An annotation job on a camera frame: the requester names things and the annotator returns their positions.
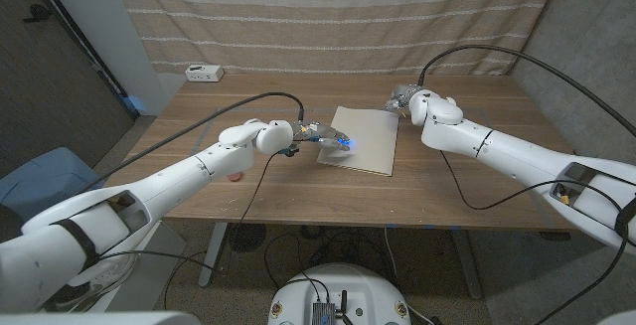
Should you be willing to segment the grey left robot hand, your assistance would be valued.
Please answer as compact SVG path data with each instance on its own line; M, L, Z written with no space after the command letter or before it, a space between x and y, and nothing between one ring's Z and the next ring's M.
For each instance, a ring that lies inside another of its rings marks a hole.
M316 142L326 149L350 150L350 138L332 126L317 121L297 121L291 127L294 141Z

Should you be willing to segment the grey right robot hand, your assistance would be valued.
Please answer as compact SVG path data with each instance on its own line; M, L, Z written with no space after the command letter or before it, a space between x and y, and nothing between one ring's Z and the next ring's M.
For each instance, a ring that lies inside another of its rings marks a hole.
M417 84L397 84L386 102L386 111L405 111L408 108L410 99L421 90L423 90L423 87Z

